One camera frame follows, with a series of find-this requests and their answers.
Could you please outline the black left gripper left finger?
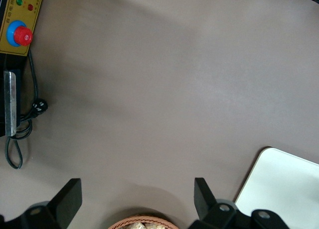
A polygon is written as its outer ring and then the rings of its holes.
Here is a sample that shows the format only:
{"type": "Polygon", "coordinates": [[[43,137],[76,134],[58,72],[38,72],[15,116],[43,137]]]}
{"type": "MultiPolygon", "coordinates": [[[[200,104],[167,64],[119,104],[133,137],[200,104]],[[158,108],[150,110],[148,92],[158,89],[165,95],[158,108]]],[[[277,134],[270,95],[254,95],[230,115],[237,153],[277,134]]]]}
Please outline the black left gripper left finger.
{"type": "Polygon", "coordinates": [[[33,206],[11,221],[0,217],[2,229],[66,229],[82,205],[80,178],[70,179],[44,206],[33,206]]]}

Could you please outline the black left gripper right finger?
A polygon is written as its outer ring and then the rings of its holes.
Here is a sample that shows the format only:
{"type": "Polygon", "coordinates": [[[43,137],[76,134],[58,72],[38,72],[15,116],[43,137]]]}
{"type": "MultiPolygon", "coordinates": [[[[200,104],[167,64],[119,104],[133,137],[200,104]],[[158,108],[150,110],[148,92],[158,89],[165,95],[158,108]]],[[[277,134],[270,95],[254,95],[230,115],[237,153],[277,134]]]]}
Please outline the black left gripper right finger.
{"type": "Polygon", "coordinates": [[[243,214],[229,200],[216,199],[204,178],[194,179],[194,205],[198,219],[190,229],[287,229],[282,218],[269,210],[243,214]]]}

